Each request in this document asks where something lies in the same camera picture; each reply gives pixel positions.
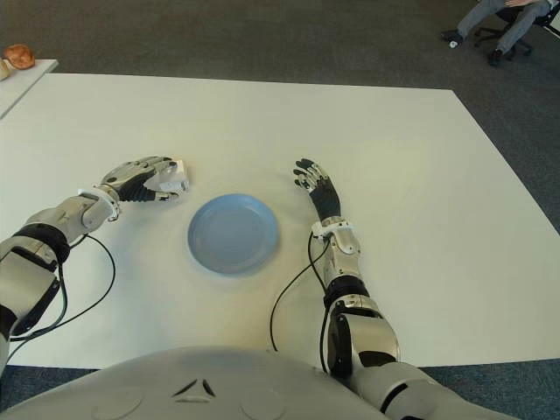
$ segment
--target white table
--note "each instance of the white table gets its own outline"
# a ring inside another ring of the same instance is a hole
[[[44,74],[50,73],[59,62],[56,59],[37,59],[35,66],[17,70],[5,59],[10,77],[0,81],[0,120],[18,103]]]
[[[115,254],[114,291],[13,363],[102,368],[179,346],[269,348],[270,308],[306,265],[317,218],[292,182],[301,157],[332,175],[404,361],[560,356],[560,238],[451,91],[49,74],[0,124],[2,237],[133,158],[183,158],[192,181],[181,200],[124,205],[96,233]],[[186,247],[189,220],[224,193],[252,194],[277,217],[279,247],[254,275],[215,275]],[[110,269],[84,243],[65,272],[73,314]],[[310,272],[280,304],[279,349],[318,364],[322,313]]]

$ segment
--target gray pants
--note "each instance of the gray pants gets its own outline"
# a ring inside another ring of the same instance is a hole
[[[466,38],[471,29],[478,25],[482,19],[504,9],[506,7],[505,2],[505,0],[482,0],[459,22],[457,27],[459,35]],[[540,0],[525,6],[514,25],[501,37],[496,49],[507,53],[515,42],[527,33],[535,19],[546,15],[549,11],[550,4],[546,0]]]

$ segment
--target black cable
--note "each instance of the black cable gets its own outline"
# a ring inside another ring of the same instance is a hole
[[[313,237],[313,233],[309,235],[309,241],[307,242],[308,249],[310,247],[312,237]],[[294,278],[291,279],[288,285],[283,288],[283,290],[280,292],[280,295],[278,295],[278,297],[276,298],[276,302],[274,303],[274,306],[272,306],[272,312],[270,313],[270,320],[269,320],[270,341],[272,342],[272,347],[274,348],[275,352],[278,351],[278,348],[276,342],[274,341],[274,333],[272,332],[272,322],[274,319],[274,312],[276,311],[278,304],[280,303],[280,299],[282,298],[284,293],[296,282],[296,280],[298,280],[302,274],[304,274],[314,263],[316,263],[325,254],[327,249],[328,249],[328,244],[327,246],[325,246],[325,249],[323,249],[323,252],[321,252],[321,254],[317,258],[311,260],[311,262],[304,269],[302,269],[299,273],[297,273],[297,275]]]
[[[115,278],[116,278],[116,266],[115,266],[115,259],[113,258],[113,256],[111,255],[111,252],[107,249],[107,247],[105,245],[103,245],[103,243],[94,238],[93,236],[86,234],[85,235],[87,238],[92,239],[94,241],[96,241],[97,243],[99,243],[99,245],[105,250],[105,252],[108,255],[109,260],[111,260],[111,266],[113,268],[113,275],[111,276],[111,282],[108,285],[107,290],[105,290],[105,293],[103,293],[103,295],[97,299],[97,301],[95,301],[93,304],[91,304],[88,308],[84,309],[82,312],[77,313],[76,315],[74,315],[73,317],[65,320],[64,322],[61,322],[60,324],[56,325],[52,330],[56,330],[57,328],[62,327],[63,325],[69,323],[70,321],[75,320],[78,317],[81,317],[84,313],[94,309],[98,304],[100,304],[102,302],[102,300],[109,294],[109,292],[111,291],[111,289],[113,289],[113,285],[115,284]]]
[[[103,295],[97,300],[95,301],[93,304],[91,304],[88,308],[86,308],[85,310],[81,311],[80,313],[74,315],[73,317],[65,320],[64,322],[60,322],[63,318],[64,315],[66,314],[66,309],[67,309],[67,289],[64,283],[64,276],[63,276],[63,272],[62,272],[62,264],[59,265],[59,277],[60,277],[60,288],[62,289],[62,297],[63,297],[63,311],[61,312],[61,314],[59,315],[59,317],[57,318],[57,320],[55,322],[53,322],[51,325],[49,325],[46,328],[41,328],[40,330],[37,330],[36,332],[32,332],[31,334],[29,334],[28,336],[25,337],[16,337],[16,338],[12,338],[10,339],[10,341],[23,341],[23,343],[21,343],[19,346],[17,346],[13,352],[11,352],[10,356],[8,357],[8,360],[6,361],[6,363],[8,363],[8,361],[10,361],[10,359],[13,357],[13,355],[16,353],[17,350],[19,350],[21,347],[23,347],[25,344],[27,344],[29,341],[34,340],[42,335],[45,335],[46,333],[49,333],[50,331],[54,331],[57,328],[60,328],[61,326],[67,324],[68,322],[80,317],[81,315],[83,315],[84,313],[90,311],[91,309],[95,308],[111,291],[111,289],[113,288],[113,285],[115,284],[115,278],[116,278],[116,266],[115,266],[115,259],[113,258],[113,256],[111,255],[110,251],[107,249],[107,247],[105,247],[105,245],[102,244],[101,241],[99,241],[98,239],[94,238],[93,236],[90,236],[89,234],[84,234],[83,237],[76,242],[72,248],[75,248],[76,246],[78,246],[80,243],[82,243],[86,238],[89,238],[93,241],[96,241],[107,253],[110,261],[111,261],[111,266],[113,268],[113,275],[111,277],[111,282],[107,288],[107,290],[105,291],[105,293],[103,293]]]
[[[325,372],[326,374],[328,374],[328,371],[326,370],[326,364],[325,364],[325,356],[323,355],[323,340],[325,338],[325,327],[326,327],[326,319],[329,316],[329,308],[325,308],[325,315],[323,316],[323,324],[321,324],[321,335],[320,338],[318,339],[318,355],[321,358],[321,367],[323,368],[323,372]]]
[[[319,275],[319,273],[317,272],[317,269],[315,268],[315,262],[313,262],[313,260],[312,260],[312,237],[313,237],[313,232],[311,232],[311,234],[309,235],[309,241],[307,241],[307,257],[309,258],[309,264],[311,265],[311,268],[313,269],[313,272],[315,273],[315,277],[317,278],[319,284],[321,285],[321,288],[323,288],[323,293],[326,293],[325,284],[323,283],[323,280],[321,279],[321,276]]]
[[[84,240],[85,240],[87,237],[88,237],[87,234],[83,234],[83,235],[81,236],[81,238],[80,238],[78,241],[74,242],[74,243],[70,246],[70,249],[76,248],[78,245],[80,245],[82,242],[84,242]]]

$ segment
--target robot forearm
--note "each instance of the robot forearm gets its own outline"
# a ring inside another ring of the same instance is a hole
[[[168,157],[146,157],[122,164],[99,186],[80,190],[78,196],[34,214],[11,238],[0,243],[0,374],[10,336],[33,328],[58,292],[60,283],[53,273],[68,258],[69,243],[95,231],[105,220],[116,219],[119,201],[178,197],[175,192],[144,186],[155,174],[171,173],[175,168],[177,163]]]
[[[31,330],[56,296],[60,283],[53,273],[68,258],[68,243],[93,232],[110,215],[100,199],[72,197],[34,214],[0,243],[0,374],[10,336]]]
[[[399,361],[396,334],[362,282],[360,244],[352,225],[340,215],[332,181],[308,159],[296,165],[296,184],[310,194],[320,218],[313,234],[329,242],[324,303],[330,321],[331,375],[392,420],[514,420],[465,401],[417,367]]]

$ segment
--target robot finger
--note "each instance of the robot finger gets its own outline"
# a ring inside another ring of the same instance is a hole
[[[156,191],[156,195],[154,197],[155,201],[171,201],[178,198],[179,195],[175,192],[160,192]]]
[[[317,166],[315,164],[313,164],[312,166],[310,166],[307,171],[311,174],[311,176],[313,177],[313,179],[315,179],[315,182],[319,182],[321,179],[323,179],[323,177],[321,176],[321,173],[317,170]]]
[[[298,160],[296,162],[296,165],[299,166],[301,169],[307,170],[311,165],[313,165],[313,161],[306,158],[302,158],[301,160]]]
[[[155,172],[158,173],[165,171],[168,168],[172,168],[173,166],[177,166],[177,162],[173,162],[172,160],[163,160],[153,164],[152,166]]]
[[[299,183],[304,186],[306,190],[314,190],[317,187],[317,183],[314,179],[306,177],[305,175],[299,174],[297,175],[297,179]]]

